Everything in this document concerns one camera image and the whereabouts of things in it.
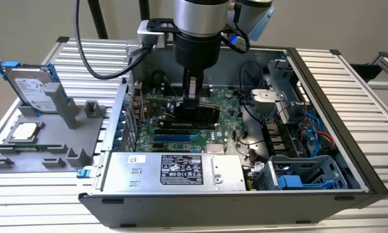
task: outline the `gray wall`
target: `gray wall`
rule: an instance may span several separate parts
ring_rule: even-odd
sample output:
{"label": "gray wall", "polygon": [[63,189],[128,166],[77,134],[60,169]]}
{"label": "gray wall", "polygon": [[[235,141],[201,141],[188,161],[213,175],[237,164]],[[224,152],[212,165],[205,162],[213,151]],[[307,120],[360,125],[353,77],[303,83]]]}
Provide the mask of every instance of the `gray wall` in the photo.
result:
{"label": "gray wall", "polygon": [[[100,0],[112,39],[136,37],[137,0]],[[275,0],[276,11],[257,45],[339,49],[349,62],[388,51],[388,0]],[[151,0],[151,16],[172,17],[172,0]],[[73,36],[73,0],[0,0],[0,59],[40,63],[61,35]],[[96,38],[87,1],[81,35]],[[0,81],[0,93],[8,92]],[[1,100],[6,105],[10,100]]]}

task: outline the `internal cable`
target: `internal cable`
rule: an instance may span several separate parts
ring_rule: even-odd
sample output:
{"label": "internal cable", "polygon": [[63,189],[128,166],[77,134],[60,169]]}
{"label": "internal cable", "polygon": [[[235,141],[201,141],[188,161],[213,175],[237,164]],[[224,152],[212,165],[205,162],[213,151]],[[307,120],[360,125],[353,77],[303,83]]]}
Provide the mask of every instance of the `internal cable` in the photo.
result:
{"label": "internal cable", "polygon": [[293,134],[293,137],[295,137],[295,140],[296,140],[296,144],[299,146],[299,155],[297,157],[300,157],[300,151],[303,152],[303,155],[304,157],[307,158],[308,155],[307,155],[307,152],[305,152],[305,148],[304,148],[304,145],[301,143],[301,141],[299,140],[299,133],[303,132],[307,128],[300,128],[295,131],[295,134]]}
{"label": "internal cable", "polygon": [[241,35],[244,42],[245,42],[245,52],[251,49],[251,41],[248,39],[248,35],[245,34],[245,32],[240,29],[237,23],[235,22],[235,26],[236,26],[236,30],[237,33]]}
{"label": "internal cable", "polygon": [[289,105],[287,105],[277,113],[276,113],[276,115],[275,115],[275,117],[273,117],[273,122],[276,122],[276,120],[277,120],[277,117],[280,116],[280,113],[288,108],[288,107],[291,107],[292,105],[289,104]]}
{"label": "internal cable", "polygon": [[327,134],[325,132],[320,132],[320,131],[315,131],[315,133],[317,133],[321,136],[325,136],[328,139],[331,139],[332,147],[335,147],[335,140],[333,140],[333,138],[332,138],[332,136],[329,134]]}
{"label": "internal cable", "polygon": [[329,143],[332,143],[331,139],[329,139],[325,135],[321,134],[321,137],[323,137],[323,138],[324,138]]}
{"label": "internal cable", "polygon": [[257,143],[260,143],[260,142],[264,142],[264,140],[261,140],[261,141],[259,141],[259,142],[255,142],[255,143],[245,143],[245,142],[241,142],[240,141],[240,137],[244,135],[244,133],[247,132],[247,130],[245,131],[243,131],[243,133],[239,135],[239,137],[237,137],[237,142],[240,143],[240,144],[243,144],[243,145],[245,145],[245,146],[251,146],[251,145],[253,145],[253,144],[257,144]]}
{"label": "internal cable", "polygon": [[[259,78],[259,83],[260,83],[261,80],[263,80],[263,67],[261,67],[261,65],[260,65],[256,61],[247,61],[247,62],[244,62],[244,63],[241,64],[241,66],[240,66],[240,69],[239,69],[239,87],[240,87],[240,91],[245,90],[245,78],[244,78],[244,75],[243,75],[243,73],[241,73],[243,70],[244,70],[244,73],[248,74],[248,77],[249,77],[249,79],[251,79],[251,81],[252,81],[255,87],[257,87],[256,84],[255,84],[255,80],[252,79],[252,76],[249,75],[249,73],[247,72],[247,70],[243,69],[244,66],[245,66],[247,64],[256,64],[256,65],[257,65],[257,67],[260,68],[260,78]],[[243,75],[243,80],[244,80],[244,88],[243,88],[243,85],[241,85],[241,75]]]}
{"label": "internal cable", "polygon": [[255,120],[260,123],[260,125],[264,126],[263,121],[259,120],[257,117],[253,116],[253,114],[251,113],[251,111],[249,111],[248,108],[245,107],[244,103],[240,101],[241,98],[244,98],[244,97],[245,97],[245,95],[241,95],[241,96],[239,97],[239,105],[243,105],[244,110],[247,111],[248,115],[251,115],[252,119],[255,119]]}
{"label": "internal cable", "polygon": [[135,61],[129,64],[129,66],[127,66],[123,70],[120,70],[119,72],[109,74],[109,75],[100,75],[97,74],[85,57],[85,53],[84,53],[84,48],[83,48],[83,43],[81,43],[81,39],[80,39],[80,30],[79,30],[79,6],[80,6],[80,0],[75,1],[75,36],[76,36],[76,43],[77,43],[77,51],[80,54],[80,57],[83,59],[84,65],[87,67],[88,72],[91,73],[91,75],[100,79],[100,80],[109,80],[109,79],[115,79],[120,76],[123,76],[124,74],[127,74],[131,70],[133,70],[133,68],[141,63],[141,61],[144,60],[144,58],[147,57],[147,55],[151,53],[152,47],[156,43],[155,40],[157,40],[157,36],[156,39],[152,37],[151,41],[149,41],[149,45],[143,47],[143,52],[139,55],[139,57],[135,59]]}
{"label": "internal cable", "polygon": [[137,107],[139,107],[139,109],[140,109],[140,112],[139,112],[139,117],[141,116],[141,111],[144,110],[143,108],[141,108],[141,105],[140,105],[140,103],[136,101],[136,99],[135,99],[135,97],[129,94],[129,93],[127,93],[128,95],[129,95],[129,97],[132,98],[132,100],[133,100],[133,102],[136,102],[136,105],[137,105]]}

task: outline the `power supply label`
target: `power supply label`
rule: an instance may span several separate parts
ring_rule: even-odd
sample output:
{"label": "power supply label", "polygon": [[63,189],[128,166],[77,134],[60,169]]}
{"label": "power supply label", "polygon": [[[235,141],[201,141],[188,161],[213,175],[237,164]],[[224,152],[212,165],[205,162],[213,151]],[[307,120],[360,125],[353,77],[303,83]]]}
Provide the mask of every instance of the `power supply label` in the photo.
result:
{"label": "power supply label", "polygon": [[201,155],[163,155],[163,185],[204,184]]}

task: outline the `white label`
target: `white label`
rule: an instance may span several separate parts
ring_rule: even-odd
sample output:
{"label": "white label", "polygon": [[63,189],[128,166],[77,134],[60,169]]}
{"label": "white label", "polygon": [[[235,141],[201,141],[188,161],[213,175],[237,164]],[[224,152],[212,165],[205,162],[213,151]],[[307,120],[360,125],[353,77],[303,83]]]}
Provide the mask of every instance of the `white label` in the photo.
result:
{"label": "white label", "polygon": [[56,112],[53,100],[44,93],[44,83],[37,79],[16,78],[14,81],[30,106],[40,111]]}
{"label": "white label", "polygon": [[145,155],[129,155],[129,164],[143,164],[147,161]]}

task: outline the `warning sticker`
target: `warning sticker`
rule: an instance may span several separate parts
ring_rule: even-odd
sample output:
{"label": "warning sticker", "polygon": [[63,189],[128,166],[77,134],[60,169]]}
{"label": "warning sticker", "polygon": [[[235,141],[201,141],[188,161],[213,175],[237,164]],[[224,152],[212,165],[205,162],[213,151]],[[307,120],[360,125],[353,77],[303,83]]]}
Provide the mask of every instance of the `warning sticker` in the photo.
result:
{"label": "warning sticker", "polygon": [[14,79],[29,104],[40,111],[56,111],[53,100],[44,93],[44,83],[37,79]]}
{"label": "warning sticker", "polygon": [[203,182],[201,155],[163,155],[163,185],[196,185]]}

